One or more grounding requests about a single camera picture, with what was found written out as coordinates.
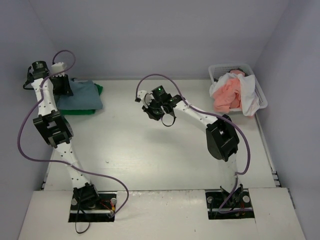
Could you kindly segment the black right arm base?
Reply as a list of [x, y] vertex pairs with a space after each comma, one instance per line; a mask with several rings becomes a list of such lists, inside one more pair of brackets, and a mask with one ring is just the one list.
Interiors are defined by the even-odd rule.
[[205, 191], [205, 200], [209, 220], [240, 220], [255, 218], [249, 190], [241, 189], [240, 187], [223, 205], [219, 212], [219, 207], [222, 205], [228, 195], [229, 193], [225, 190]]

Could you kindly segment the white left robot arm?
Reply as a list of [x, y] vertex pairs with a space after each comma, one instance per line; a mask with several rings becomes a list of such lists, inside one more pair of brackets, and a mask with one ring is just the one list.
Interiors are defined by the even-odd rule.
[[26, 85], [31, 85], [38, 105], [38, 116], [33, 124], [44, 141], [60, 154], [61, 162], [66, 166], [71, 179], [73, 197], [87, 209], [94, 210], [100, 204], [100, 196], [91, 180], [81, 172], [72, 146], [73, 131], [62, 113], [58, 110], [56, 96], [72, 96], [69, 77], [65, 73], [67, 65], [57, 62], [51, 66], [55, 75], [50, 76], [50, 70], [45, 61], [35, 61], [27, 70]]

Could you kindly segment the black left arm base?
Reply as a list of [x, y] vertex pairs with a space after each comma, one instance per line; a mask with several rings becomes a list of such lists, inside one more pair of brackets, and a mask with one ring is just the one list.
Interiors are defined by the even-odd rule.
[[111, 217], [117, 207], [117, 194], [115, 192], [99, 192], [100, 200], [93, 206], [80, 206], [74, 195], [71, 199], [68, 222], [69, 223], [107, 223], [114, 222]]

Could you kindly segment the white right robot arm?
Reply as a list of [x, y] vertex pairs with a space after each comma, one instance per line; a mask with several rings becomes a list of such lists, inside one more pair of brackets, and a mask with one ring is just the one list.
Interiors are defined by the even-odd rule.
[[239, 193], [233, 188], [240, 184], [235, 174], [238, 171], [236, 159], [240, 140], [232, 125], [215, 116], [203, 114], [200, 109], [192, 109], [189, 102], [178, 94], [172, 96], [166, 93], [163, 86], [150, 92], [138, 91], [136, 101], [141, 102], [142, 110], [150, 119], [162, 121], [165, 116], [170, 115], [174, 122], [184, 120], [203, 131], [209, 154], [218, 160], [222, 202], [233, 206], [239, 201]]

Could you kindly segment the green t shirt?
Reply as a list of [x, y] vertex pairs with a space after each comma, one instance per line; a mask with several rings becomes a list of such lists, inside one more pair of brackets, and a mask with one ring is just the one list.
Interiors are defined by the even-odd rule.
[[[94, 84], [98, 94], [101, 95], [103, 92], [103, 87], [99, 84]], [[60, 110], [60, 112], [65, 116], [86, 116], [93, 115], [96, 113], [96, 109], [87, 109], [87, 110]]]

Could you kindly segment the white laundry basket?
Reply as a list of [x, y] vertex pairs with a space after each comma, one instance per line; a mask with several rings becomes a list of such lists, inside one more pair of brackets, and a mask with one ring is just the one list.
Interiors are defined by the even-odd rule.
[[[210, 95], [212, 95], [214, 87], [216, 86], [219, 78], [221, 76], [225, 75], [226, 73], [229, 73], [230, 71], [233, 71], [233, 70], [242, 71], [243, 73], [245, 73], [248, 76], [254, 75], [252, 68], [246, 63], [232, 62], [232, 63], [220, 63], [220, 64], [210, 65], [208, 67], [208, 73], [209, 73], [210, 80], [211, 80], [211, 86], [209, 89]], [[254, 91], [255, 91], [255, 94], [257, 95], [258, 100], [259, 100], [259, 108], [265, 109], [268, 106], [268, 101], [263, 93], [263, 90], [262, 90], [257, 78], [255, 78], [255, 90]]]

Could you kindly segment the grey-blue t shirt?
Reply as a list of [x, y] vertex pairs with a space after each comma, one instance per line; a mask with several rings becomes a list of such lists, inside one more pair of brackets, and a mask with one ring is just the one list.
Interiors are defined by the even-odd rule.
[[103, 103], [97, 85], [91, 81], [69, 81], [73, 95], [61, 95], [57, 98], [56, 107], [65, 111], [101, 110]]

